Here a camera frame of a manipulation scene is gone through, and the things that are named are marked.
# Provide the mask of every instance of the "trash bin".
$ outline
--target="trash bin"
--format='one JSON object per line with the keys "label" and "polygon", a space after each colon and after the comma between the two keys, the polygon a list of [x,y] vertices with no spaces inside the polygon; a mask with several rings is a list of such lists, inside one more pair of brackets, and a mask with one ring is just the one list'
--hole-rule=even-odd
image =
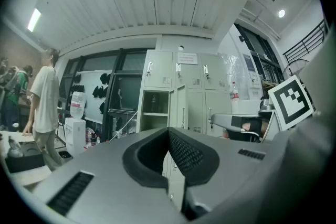
{"label": "trash bin", "polygon": [[60,151],[58,152],[59,156],[61,157],[61,163],[65,164],[68,161],[72,160],[72,156],[67,151]]}

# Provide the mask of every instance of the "green shirt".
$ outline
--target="green shirt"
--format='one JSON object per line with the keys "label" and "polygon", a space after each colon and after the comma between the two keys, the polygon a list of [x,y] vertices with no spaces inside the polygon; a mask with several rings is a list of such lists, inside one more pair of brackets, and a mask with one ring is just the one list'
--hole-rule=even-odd
{"label": "green shirt", "polygon": [[7,94],[7,99],[11,100],[15,105],[19,105],[20,95],[27,95],[28,80],[27,75],[19,72],[16,86]]}

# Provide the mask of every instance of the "black railing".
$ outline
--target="black railing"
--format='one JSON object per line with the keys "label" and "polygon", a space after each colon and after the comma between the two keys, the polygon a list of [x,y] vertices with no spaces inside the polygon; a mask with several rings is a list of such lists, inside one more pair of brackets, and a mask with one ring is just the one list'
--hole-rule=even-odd
{"label": "black railing", "polygon": [[309,54],[312,50],[321,45],[324,41],[324,20],[318,24],[309,34],[300,42],[287,50],[283,55],[286,57],[288,64],[295,60],[301,59]]}

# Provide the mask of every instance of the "gray pants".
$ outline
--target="gray pants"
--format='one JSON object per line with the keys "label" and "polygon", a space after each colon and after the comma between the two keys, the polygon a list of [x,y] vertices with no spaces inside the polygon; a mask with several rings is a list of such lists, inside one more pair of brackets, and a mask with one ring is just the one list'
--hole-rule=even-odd
{"label": "gray pants", "polygon": [[60,156],[55,150],[55,130],[48,133],[39,133],[33,129],[33,137],[49,169],[54,171],[61,166]]}

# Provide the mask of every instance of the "black vent grille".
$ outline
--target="black vent grille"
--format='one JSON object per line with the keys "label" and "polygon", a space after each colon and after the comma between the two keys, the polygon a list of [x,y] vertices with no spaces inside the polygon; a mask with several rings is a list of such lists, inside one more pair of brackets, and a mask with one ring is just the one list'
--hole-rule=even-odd
{"label": "black vent grille", "polygon": [[203,160],[200,150],[171,132],[169,133],[169,152],[181,172],[192,170]]}
{"label": "black vent grille", "polygon": [[249,151],[249,150],[245,150],[243,148],[238,151],[238,154],[244,155],[246,157],[250,157],[250,158],[253,158],[253,159],[259,159],[259,160],[263,160],[265,155],[266,155],[266,153]]}
{"label": "black vent grille", "polygon": [[162,83],[163,84],[170,84],[170,78],[169,77],[163,77]]}
{"label": "black vent grille", "polygon": [[201,132],[201,127],[194,127],[193,131],[196,133],[200,133]]}
{"label": "black vent grille", "polygon": [[65,216],[92,179],[93,175],[79,172],[56,194],[48,206]]}
{"label": "black vent grille", "polygon": [[198,86],[201,84],[200,79],[193,79],[193,85]]}

